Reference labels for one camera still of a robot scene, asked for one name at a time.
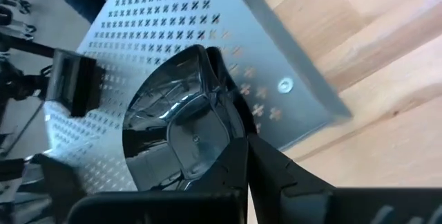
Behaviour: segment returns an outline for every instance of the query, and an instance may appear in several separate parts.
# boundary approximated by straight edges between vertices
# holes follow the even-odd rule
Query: gray metal panel
[[[260,135],[280,140],[280,149],[331,122],[334,114],[348,115],[262,0],[108,0],[78,49],[106,69],[100,109],[73,120],[46,103],[53,147],[69,150],[95,136],[98,154],[124,162],[121,126],[128,103],[162,62],[196,43],[221,48]],[[293,88],[280,93],[284,78]],[[84,164],[94,156],[86,157]],[[127,168],[120,173],[130,177]]]

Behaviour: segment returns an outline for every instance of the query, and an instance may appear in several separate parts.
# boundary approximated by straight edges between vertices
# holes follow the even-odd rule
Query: shiny metal surface
[[[279,149],[349,115],[263,0],[108,0],[77,50],[98,59],[106,70],[100,108],[86,118],[70,119],[59,106],[46,103],[52,147],[70,152],[94,138],[94,149],[78,155],[78,164],[96,163],[92,153],[124,163],[122,127],[133,96],[159,65],[194,44],[220,48],[260,136]],[[293,88],[280,93],[279,81],[286,77]],[[157,167],[151,162],[142,164]],[[116,178],[113,174],[119,173],[133,181],[127,167],[103,171],[97,177],[103,187],[90,187],[89,192],[114,189],[112,182],[101,180],[103,174]]]
[[[125,156],[141,154],[160,168],[158,173],[169,171],[165,178],[157,178],[160,185],[200,177],[230,141],[245,136],[227,85],[214,73],[219,63],[212,66],[211,60],[222,63],[217,54],[209,59],[202,46],[183,50],[157,68],[129,104],[123,123]],[[133,177],[148,174],[135,160],[128,162]],[[135,183],[146,189],[141,181]]]

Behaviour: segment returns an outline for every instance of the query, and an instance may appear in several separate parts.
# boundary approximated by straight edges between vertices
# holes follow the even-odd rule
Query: wooden surface
[[[286,154],[336,186],[442,186],[442,0],[266,0],[354,119]]]

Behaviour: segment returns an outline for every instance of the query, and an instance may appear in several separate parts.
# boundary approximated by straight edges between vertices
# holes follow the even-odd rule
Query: bolt
[[[280,93],[288,93],[293,89],[293,80],[291,78],[285,77],[278,83],[278,91]]]
[[[194,142],[199,142],[200,141],[200,137],[198,137],[197,135],[193,136],[193,141]]]

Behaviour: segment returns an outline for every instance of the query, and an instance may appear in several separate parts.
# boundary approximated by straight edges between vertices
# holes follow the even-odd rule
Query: perforated metal plate
[[[94,151],[124,161],[128,103],[155,68],[192,44],[222,50],[260,135],[279,149],[349,114],[263,0],[108,0],[78,49],[106,69],[101,106],[72,120],[46,103],[52,146],[67,151],[96,136],[80,165],[93,162]],[[127,168],[118,172],[130,178]],[[109,185],[90,192],[115,189]]]

